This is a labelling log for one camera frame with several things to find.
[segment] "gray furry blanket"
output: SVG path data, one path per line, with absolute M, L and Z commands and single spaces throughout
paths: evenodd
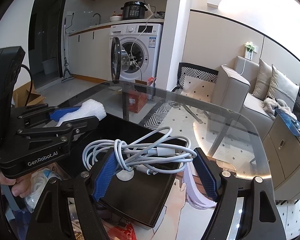
M 271 117 L 271 119 L 275 119 L 274 113 L 275 109 L 279 108 L 288 115 L 292 116 L 293 118 L 297 119 L 297 117 L 291 112 L 290 107 L 287 106 L 286 102 L 281 99 L 272 99 L 266 98 L 263 101 L 263 110 Z

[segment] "blue gripper pad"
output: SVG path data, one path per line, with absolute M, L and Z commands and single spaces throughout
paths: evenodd
M 212 198 L 214 202 L 218 202 L 218 189 L 221 187 L 219 173 L 211 165 L 201 148 L 196 148 L 194 151 L 197 153 L 197 157 L 193 159 L 192 163 L 198 173 L 204 190 L 208 197 Z
M 103 165 L 100 173 L 98 174 L 94 184 L 94 191 L 92 197 L 95 201 L 105 196 L 107 188 L 110 184 L 112 176 L 117 168 L 118 162 L 115 158 L 114 151 L 111 153 L 106 163 Z
M 65 114 L 77 111 L 80 107 L 81 106 L 75 106 L 57 109 L 52 114 L 50 114 L 50 119 L 59 122 L 60 118 L 63 117 Z

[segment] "washing machine door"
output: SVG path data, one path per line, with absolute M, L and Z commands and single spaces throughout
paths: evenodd
M 111 77 L 112 80 L 119 80 L 121 71 L 128 70 L 130 57 L 121 46 L 118 37 L 112 38 L 111 44 Z

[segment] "faucet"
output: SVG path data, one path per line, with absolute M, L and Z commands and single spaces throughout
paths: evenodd
M 100 14 L 98 14 L 99 15 L 99 24 L 101 23 L 101 15 Z

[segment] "blue picture mat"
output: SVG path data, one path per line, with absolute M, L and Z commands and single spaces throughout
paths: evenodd
M 275 110 L 278 113 L 278 116 L 281 117 L 281 119 L 284 121 L 284 123 L 286 124 L 287 128 L 290 130 L 290 132 L 294 135 L 294 136 L 298 136 L 300 137 L 300 122 L 296 119 L 294 119 L 292 116 L 288 115 L 287 113 L 285 113 L 284 111 L 280 110 L 280 109 L 276 109 Z M 292 120 L 295 121 L 295 123 L 298 124 L 298 128 L 296 127 L 296 125 L 292 122 Z

